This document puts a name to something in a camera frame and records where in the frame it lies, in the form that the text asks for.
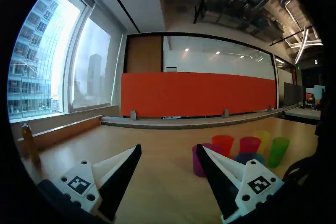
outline exposed ceiling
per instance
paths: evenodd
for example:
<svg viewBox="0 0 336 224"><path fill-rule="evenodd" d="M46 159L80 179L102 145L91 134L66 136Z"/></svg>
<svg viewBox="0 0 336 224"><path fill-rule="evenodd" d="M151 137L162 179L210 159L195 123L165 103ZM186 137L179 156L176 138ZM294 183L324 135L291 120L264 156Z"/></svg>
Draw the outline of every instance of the exposed ceiling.
<svg viewBox="0 0 336 224"><path fill-rule="evenodd" d="M201 0L165 0L168 6L177 12L187 12ZM311 26L298 0L205 0L205 8L197 22L210 22L240 29L266 42L279 40ZM287 53L295 58L301 44L303 32L300 32L283 43ZM309 29L308 41L321 44L316 31Z"/></svg>

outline wooden tabletop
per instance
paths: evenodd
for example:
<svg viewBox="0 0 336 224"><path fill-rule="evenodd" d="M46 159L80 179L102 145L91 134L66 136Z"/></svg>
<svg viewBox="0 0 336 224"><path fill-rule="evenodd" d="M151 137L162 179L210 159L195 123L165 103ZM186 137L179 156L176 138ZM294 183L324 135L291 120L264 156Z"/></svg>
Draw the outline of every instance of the wooden tabletop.
<svg viewBox="0 0 336 224"><path fill-rule="evenodd" d="M79 160L92 164L141 144L142 156L117 211L119 223L221 223L221 212L206 178L192 171L192 147L228 134L235 138L231 155L239 151L239 139L255 130L267 130L271 138L287 137L290 145L281 164L271 169L282 178L287 168L312 155L317 146L315 126L278 118L207 129L155 130L99 126L41 153L41 175L24 164L33 179L55 178ZM270 152L269 144L264 154Z"/></svg>

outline green cup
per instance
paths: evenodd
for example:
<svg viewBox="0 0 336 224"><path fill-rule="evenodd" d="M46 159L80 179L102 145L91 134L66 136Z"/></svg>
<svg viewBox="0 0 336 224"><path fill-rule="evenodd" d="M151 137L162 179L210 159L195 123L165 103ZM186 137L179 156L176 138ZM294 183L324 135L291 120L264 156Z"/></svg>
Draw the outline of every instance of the green cup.
<svg viewBox="0 0 336 224"><path fill-rule="evenodd" d="M270 157L268 159L268 166L275 168L279 165L284 154L288 148L289 139L284 137L274 138L272 141L272 149L270 151Z"/></svg>

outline blue cup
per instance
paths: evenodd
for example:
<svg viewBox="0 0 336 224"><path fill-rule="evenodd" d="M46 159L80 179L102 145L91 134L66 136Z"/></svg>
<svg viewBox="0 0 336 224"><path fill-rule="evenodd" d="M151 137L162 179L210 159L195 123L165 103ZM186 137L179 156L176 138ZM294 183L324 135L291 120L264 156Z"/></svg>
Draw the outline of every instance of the blue cup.
<svg viewBox="0 0 336 224"><path fill-rule="evenodd" d="M244 152L244 153L240 153L238 156L235 157L235 161L242 163L242 164L246 164L248 161L255 159L257 161L259 161L259 163L264 164L264 157L258 153L254 153L254 152Z"/></svg>

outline skyscraper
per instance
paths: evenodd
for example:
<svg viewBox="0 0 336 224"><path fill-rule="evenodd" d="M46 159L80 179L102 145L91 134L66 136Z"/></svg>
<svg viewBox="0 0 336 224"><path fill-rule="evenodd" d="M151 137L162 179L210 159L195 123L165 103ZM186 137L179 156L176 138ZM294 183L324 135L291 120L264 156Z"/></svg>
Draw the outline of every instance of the skyscraper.
<svg viewBox="0 0 336 224"><path fill-rule="evenodd" d="M102 56L94 54L90 56L87 72L87 96L99 96L101 91L100 67Z"/></svg>
<svg viewBox="0 0 336 224"><path fill-rule="evenodd" d="M8 73L10 119L52 113L50 69L53 55L39 48L58 6L58 0L38 0L22 25Z"/></svg>

